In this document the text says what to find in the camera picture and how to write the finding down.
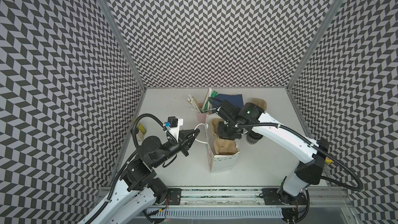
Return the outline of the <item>white paper takeout bag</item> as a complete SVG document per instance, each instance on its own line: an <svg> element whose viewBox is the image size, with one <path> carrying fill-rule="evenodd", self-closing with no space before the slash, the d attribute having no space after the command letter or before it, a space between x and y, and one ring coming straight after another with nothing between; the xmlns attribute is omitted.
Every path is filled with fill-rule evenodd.
<svg viewBox="0 0 398 224"><path fill-rule="evenodd" d="M232 169L240 154L239 140L225 140L218 136L219 122L224 121L217 114L199 114L199 124L205 128L205 139L195 141L206 145L209 170L211 173L224 172Z"/></svg>

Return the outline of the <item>single paper coffee cup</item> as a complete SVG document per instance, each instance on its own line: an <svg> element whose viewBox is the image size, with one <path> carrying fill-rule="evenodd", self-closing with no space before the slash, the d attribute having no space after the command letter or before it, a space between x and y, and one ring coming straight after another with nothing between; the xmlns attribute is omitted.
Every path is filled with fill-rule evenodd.
<svg viewBox="0 0 398 224"><path fill-rule="evenodd" d="M263 135L256 133L254 131L249 131L246 135L246 140L249 144L254 145L257 144L263 138Z"/></svg>

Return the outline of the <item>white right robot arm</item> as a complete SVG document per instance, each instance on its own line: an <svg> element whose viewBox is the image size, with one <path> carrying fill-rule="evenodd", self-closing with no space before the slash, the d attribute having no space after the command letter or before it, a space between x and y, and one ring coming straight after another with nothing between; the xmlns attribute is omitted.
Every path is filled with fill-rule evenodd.
<svg viewBox="0 0 398 224"><path fill-rule="evenodd" d="M277 191L281 201L290 201L310 185L318 185L321 180L326 180L343 188L361 192L364 184L360 177L328 153L329 143L325 139L318 141L310 139L292 128L282 124L266 112L264 106L254 102L246 103L243 107L233 105L227 100L215 97L209 98L210 104L215 107L215 112L222 121L218 125L218 136L224 140L241 138L247 130L247 142L255 144L261 137L266 137L298 159L297 167L286 176ZM335 164L344 169L356 185L348 185L339 180L323 176L326 159L331 159Z"/></svg>

